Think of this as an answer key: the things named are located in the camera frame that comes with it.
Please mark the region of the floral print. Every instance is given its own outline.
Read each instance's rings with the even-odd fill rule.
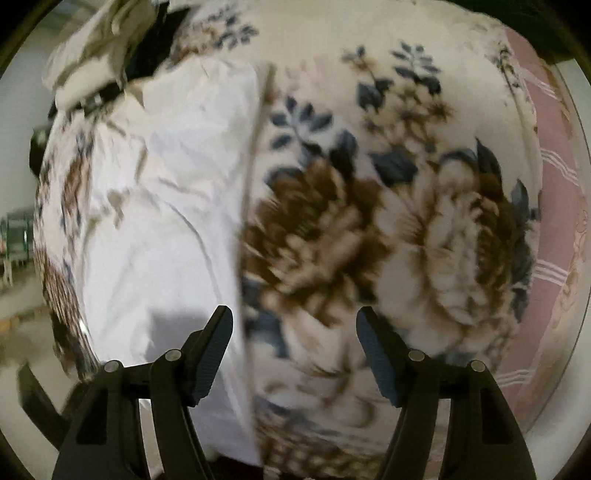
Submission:
[[[387,76],[364,46],[341,57],[358,78],[355,119],[274,99],[268,152],[288,164],[267,170],[244,231],[247,335],[278,362],[257,390],[259,421],[338,445],[340,428],[371,436],[387,418],[355,338],[358,308],[373,305],[434,358],[495,370],[532,274],[538,213],[524,183],[506,196],[479,138],[449,146],[441,127],[458,112],[422,45],[402,41],[390,58]]]
[[[249,44],[258,34],[252,25],[241,23],[239,5],[228,4],[203,20],[182,28],[171,47],[170,59],[178,63],[189,54],[211,54],[224,48],[233,50],[238,45]]]

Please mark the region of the floor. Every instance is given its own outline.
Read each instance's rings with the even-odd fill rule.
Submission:
[[[46,316],[22,323],[17,330],[0,335],[0,347],[0,428],[35,480],[50,480],[57,451],[21,409],[17,371],[28,361],[54,405],[61,409],[74,382],[66,377],[53,353],[51,320]]]

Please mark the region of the pink striped fabric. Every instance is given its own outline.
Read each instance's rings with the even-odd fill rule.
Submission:
[[[527,408],[523,398],[533,401],[526,392],[536,376],[541,341],[550,328],[554,306],[572,268],[575,234],[583,204],[570,148],[570,126],[563,113],[560,93],[551,86],[551,80],[529,42],[510,29],[508,38],[535,105],[544,161],[540,247],[530,305],[497,375],[499,385],[519,419]]]

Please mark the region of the wrinkled white fabric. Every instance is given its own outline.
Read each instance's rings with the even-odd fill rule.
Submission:
[[[234,332],[200,442],[257,463],[235,271],[250,147],[268,66],[190,57],[131,85],[95,130],[82,308],[101,361],[150,362],[219,304]]]
[[[84,26],[52,52],[43,84],[69,109],[111,82],[120,82],[125,62],[156,20],[150,0],[109,0]]]

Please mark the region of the brown flower print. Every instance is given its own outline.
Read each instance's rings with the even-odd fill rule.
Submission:
[[[392,254],[376,292],[407,343],[429,355],[482,352],[512,331],[517,227],[499,179],[463,161],[428,163],[380,198],[375,223]]]
[[[222,30],[215,25],[197,23],[186,28],[174,41],[170,59],[174,64],[191,54],[208,55],[215,50]]]
[[[265,284],[262,308],[283,321],[305,310],[330,327],[360,299],[375,299],[388,253],[372,224],[380,189],[375,180],[345,182],[325,158],[276,178],[245,231],[245,272]]]

